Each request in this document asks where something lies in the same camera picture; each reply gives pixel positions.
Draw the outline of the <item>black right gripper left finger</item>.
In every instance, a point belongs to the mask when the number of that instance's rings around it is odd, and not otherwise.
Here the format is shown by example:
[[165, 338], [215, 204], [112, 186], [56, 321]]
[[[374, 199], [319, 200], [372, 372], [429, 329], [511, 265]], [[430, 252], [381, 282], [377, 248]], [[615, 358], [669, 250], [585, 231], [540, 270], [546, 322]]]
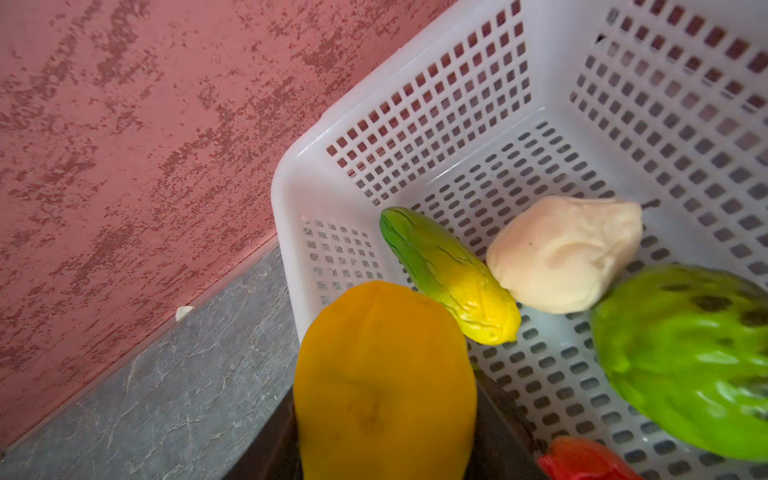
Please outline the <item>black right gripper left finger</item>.
[[290, 388], [250, 446], [225, 474], [225, 480], [300, 478], [298, 429]]

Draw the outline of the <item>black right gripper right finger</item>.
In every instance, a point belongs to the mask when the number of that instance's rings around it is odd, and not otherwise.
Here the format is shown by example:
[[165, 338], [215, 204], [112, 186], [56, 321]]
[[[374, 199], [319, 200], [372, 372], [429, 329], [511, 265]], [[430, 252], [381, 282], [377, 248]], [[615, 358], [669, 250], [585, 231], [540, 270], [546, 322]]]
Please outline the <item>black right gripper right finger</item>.
[[535, 454], [541, 451], [532, 423], [511, 393], [489, 378], [472, 361], [478, 388], [473, 450], [465, 479], [548, 479]]

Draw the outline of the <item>red fruit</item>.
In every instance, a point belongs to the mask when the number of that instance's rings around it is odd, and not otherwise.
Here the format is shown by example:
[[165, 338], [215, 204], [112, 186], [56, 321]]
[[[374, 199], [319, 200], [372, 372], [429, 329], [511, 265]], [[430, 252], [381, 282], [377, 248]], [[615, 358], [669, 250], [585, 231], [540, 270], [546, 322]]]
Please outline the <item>red fruit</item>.
[[606, 446], [584, 438], [555, 438], [537, 463], [555, 480], [642, 480]]

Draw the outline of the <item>yellow orange round fruit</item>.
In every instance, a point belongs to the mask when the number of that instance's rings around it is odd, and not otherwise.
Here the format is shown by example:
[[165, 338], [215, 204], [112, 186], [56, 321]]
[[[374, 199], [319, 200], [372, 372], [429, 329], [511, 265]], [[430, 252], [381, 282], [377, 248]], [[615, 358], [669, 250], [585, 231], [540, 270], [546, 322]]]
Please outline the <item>yellow orange round fruit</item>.
[[304, 336], [293, 387], [307, 479], [460, 479], [477, 387], [449, 312], [406, 287], [367, 282]]

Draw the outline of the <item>yellow green mango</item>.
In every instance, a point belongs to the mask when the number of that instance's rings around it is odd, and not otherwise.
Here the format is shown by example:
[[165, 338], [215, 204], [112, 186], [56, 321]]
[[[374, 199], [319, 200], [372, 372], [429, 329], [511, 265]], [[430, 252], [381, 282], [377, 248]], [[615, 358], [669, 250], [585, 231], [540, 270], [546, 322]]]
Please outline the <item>yellow green mango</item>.
[[384, 209], [379, 227], [415, 287], [443, 305], [465, 336], [491, 346], [517, 340], [516, 301], [446, 228], [405, 207]]

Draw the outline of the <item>pale yellow fruit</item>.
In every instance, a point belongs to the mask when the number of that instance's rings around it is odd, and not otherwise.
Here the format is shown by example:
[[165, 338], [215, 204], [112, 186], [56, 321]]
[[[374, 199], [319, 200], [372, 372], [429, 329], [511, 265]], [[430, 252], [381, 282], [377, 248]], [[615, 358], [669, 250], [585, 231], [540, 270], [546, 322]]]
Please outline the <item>pale yellow fruit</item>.
[[486, 263], [522, 304], [550, 314], [581, 312], [633, 260], [642, 233], [637, 202], [547, 196], [496, 236]]

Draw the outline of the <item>green spotted custard apple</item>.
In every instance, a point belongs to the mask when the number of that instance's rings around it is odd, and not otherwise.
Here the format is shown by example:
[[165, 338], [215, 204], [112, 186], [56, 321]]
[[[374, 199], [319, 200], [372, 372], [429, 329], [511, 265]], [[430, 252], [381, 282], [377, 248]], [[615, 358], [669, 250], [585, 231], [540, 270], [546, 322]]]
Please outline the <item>green spotted custard apple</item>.
[[592, 311], [598, 363], [670, 435], [717, 455], [767, 459], [767, 292], [695, 265], [648, 268]]

